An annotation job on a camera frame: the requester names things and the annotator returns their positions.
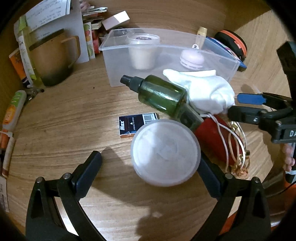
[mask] green spray bottle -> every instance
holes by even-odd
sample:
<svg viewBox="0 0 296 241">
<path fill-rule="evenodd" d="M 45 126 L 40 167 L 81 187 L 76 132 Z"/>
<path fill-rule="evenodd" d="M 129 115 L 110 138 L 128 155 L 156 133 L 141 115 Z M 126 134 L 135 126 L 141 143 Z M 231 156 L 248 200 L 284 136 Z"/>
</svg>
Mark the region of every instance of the green spray bottle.
<svg viewBox="0 0 296 241">
<path fill-rule="evenodd" d="M 138 93 L 140 102 L 149 105 L 195 131 L 203 119 L 187 103 L 186 89 L 157 76 L 145 79 L 124 75 L 120 79 L 130 90 Z"/>
</svg>

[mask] black spray nozzle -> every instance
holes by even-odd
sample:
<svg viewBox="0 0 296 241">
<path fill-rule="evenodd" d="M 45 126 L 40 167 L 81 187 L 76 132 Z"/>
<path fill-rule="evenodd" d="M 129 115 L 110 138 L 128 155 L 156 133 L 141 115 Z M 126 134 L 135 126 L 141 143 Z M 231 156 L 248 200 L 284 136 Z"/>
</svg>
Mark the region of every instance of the black spray nozzle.
<svg viewBox="0 0 296 241">
<path fill-rule="evenodd" d="M 139 88 L 143 82 L 143 78 L 140 77 L 131 77 L 127 75 L 123 75 L 120 79 L 120 83 L 126 85 L 127 87 L 130 88 L 130 90 L 139 93 Z"/>
</svg>

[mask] round container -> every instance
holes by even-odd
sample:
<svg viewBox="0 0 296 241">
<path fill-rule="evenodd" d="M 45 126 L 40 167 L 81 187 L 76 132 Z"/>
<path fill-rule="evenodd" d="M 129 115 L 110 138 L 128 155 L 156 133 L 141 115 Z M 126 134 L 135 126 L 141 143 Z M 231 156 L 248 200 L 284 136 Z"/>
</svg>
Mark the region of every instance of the round container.
<svg viewBox="0 0 296 241">
<path fill-rule="evenodd" d="M 131 160 L 145 182 L 161 187 L 178 185 L 196 172 L 200 145 L 195 135 L 174 120 L 155 120 L 142 126 L 131 144 Z"/>
<path fill-rule="evenodd" d="M 204 61 L 204 56 L 195 49 L 185 49 L 181 52 L 180 63 L 188 69 L 199 70 Z"/>
<path fill-rule="evenodd" d="M 131 64 L 135 69 L 152 69 L 155 66 L 158 47 L 152 45 L 160 44 L 159 36 L 154 34 L 130 34 L 127 36 L 127 42 L 129 45 L 134 45 L 128 48 L 128 52 Z"/>
</svg>

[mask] mug handle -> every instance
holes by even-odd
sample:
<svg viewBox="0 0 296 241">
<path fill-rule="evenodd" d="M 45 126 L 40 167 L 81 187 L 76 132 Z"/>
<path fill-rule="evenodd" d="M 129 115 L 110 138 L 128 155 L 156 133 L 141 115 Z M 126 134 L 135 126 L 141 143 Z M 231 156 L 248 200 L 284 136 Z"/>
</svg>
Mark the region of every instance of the mug handle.
<svg viewBox="0 0 296 241">
<path fill-rule="evenodd" d="M 66 38 L 64 40 L 61 41 L 61 43 L 65 43 L 67 41 L 70 41 L 74 39 L 75 42 L 76 42 L 76 58 L 75 60 L 68 66 L 68 68 L 71 68 L 72 65 L 77 61 L 77 59 L 80 57 L 80 54 L 81 54 L 81 50 L 80 50 L 80 42 L 79 42 L 79 37 L 78 36 L 72 36 L 72 37 L 69 37 L 69 38 Z"/>
</svg>

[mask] brown mug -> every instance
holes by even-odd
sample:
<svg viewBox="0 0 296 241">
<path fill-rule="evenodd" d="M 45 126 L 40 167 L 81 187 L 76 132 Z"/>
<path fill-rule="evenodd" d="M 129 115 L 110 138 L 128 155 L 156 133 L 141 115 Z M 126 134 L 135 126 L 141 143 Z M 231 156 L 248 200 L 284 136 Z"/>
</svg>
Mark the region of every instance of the brown mug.
<svg viewBox="0 0 296 241">
<path fill-rule="evenodd" d="M 71 63 L 66 42 L 75 40 L 76 56 Z M 29 47 L 35 68 L 45 86 L 61 83 L 72 71 L 73 64 L 81 54 L 78 36 L 67 38 L 64 29 L 37 41 Z"/>
</svg>

